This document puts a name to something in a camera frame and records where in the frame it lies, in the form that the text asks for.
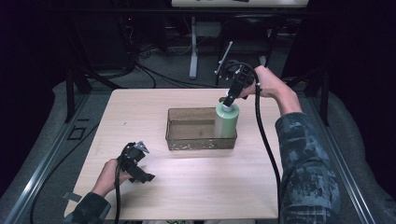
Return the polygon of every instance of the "hand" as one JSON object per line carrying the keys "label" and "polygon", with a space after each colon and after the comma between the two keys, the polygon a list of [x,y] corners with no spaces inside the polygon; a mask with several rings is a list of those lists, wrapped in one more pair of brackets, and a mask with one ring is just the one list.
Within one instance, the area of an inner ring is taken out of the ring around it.
{"label": "hand", "polygon": [[[98,179],[96,180],[95,186],[91,190],[91,192],[96,193],[102,197],[106,197],[106,195],[113,190],[116,186],[114,182],[116,180],[115,173],[118,162],[116,159],[111,159],[105,163],[105,166],[102,169],[102,172],[99,174]],[[132,178],[131,175],[120,172],[120,185],[127,179]]]}
{"label": "hand", "polygon": [[[279,106],[281,115],[292,112],[302,112],[297,94],[278,78],[274,73],[264,66],[254,69],[260,81],[260,96],[274,98]],[[239,97],[245,97],[256,93],[256,82],[242,90]]]}

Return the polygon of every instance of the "person's left hand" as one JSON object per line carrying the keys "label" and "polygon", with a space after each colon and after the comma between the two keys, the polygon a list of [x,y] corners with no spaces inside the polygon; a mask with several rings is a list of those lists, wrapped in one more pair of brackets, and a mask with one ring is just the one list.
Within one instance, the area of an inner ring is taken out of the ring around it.
{"label": "person's left hand", "polygon": [[[91,190],[91,192],[98,194],[102,197],[105,197],[111,190],[113,190],[116,186],[114,182],[116,180],[115,173],[117,168],[117,160],[111,159],[105,163],[105,166],[102,169],[102,172],[99,174],[98,179],[96,180],[95,186]],[[133,178],[131,175],[120,172],[120,185],[127,179]]]}

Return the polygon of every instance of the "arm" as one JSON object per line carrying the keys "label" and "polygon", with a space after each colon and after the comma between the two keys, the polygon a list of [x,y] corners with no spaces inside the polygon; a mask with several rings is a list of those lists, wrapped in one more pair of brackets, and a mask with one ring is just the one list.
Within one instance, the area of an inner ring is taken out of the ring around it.
{"label": "arm", "polygon": [[[91,192],[89,192],[76,209],[64,218],[66,223],[103,223],[110,210],[110,203],[105,200],[106,195],[115,188],[115,173],[117,160],[111,159],[105,163],[101,174]],[[120,184],[132,178],[130,175],[120,172]]]}
{"label": "arm", "polygon": [[[297,94],[268,68],[256,69],[261,96],[276,100],[281,118],[276,132],[282,160],[280,223],[340,223],[340,193],[330,158]],[[241,96],[253,94],[254,86]]]}

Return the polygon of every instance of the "camouflage sleeve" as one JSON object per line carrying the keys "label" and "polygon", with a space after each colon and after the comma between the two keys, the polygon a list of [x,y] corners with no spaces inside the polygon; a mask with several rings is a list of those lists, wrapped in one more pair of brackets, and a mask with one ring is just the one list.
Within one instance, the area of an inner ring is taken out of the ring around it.
{"label": "camouflage sleeve", "polygon": [[90,192],[77,205],[76,209],[64,218],[63,223],[104,223],[110,207],[111,205],[106,199]]}
{"label": "camouflage sleeve", "polygon": [[340,192],[329,155],[308,117],[276,122],[283,175],[280,223],[340,223]]}

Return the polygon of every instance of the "table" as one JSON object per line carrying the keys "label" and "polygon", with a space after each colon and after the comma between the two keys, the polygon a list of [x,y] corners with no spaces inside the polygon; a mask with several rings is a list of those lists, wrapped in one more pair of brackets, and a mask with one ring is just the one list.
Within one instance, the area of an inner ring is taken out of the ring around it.
{"label": "table", "polygon": [[[240,107],[234,149],[168,149],[165,140],[169,108],[215,107],[224,89],[115,90],[92,141],[74,192],[84,196],[103,164],[117,158],[129,142],[143,141],[150,151],[139,162],[156,175],[145,184],[120,187],[120,219],[276,218],[276,178],[255,120],[254,96],[235,101]],[[262,121],[282,174],[273,99],[261,100]],[[116,193],[107,216],[114,219]],[[70,201],[65,214],[77,203]]]}
{"label": "table", "polygon": [[[274,7],[302,8],[308,0],[249,0],[240,2],[234,0],[172,0],[172,7]],[[198,49],[196,48],[196,20],[191,18],[191,64],[190,79],[196,79],[198,66]]]}

